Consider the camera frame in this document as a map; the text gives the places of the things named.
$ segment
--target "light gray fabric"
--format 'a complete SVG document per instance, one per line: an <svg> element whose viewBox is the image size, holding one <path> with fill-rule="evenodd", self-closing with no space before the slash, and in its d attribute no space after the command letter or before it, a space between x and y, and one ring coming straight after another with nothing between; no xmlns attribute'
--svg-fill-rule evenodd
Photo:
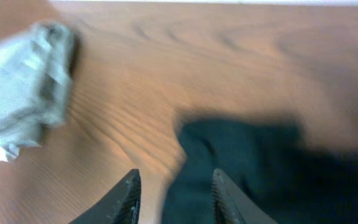
<svg viewBox="0 0 358 224"><path fill-rule="evenodd" d="M0 161L16 158L21 146L39 146L42 125L64 122L74 44L57 22L0 42Z"/></svg>

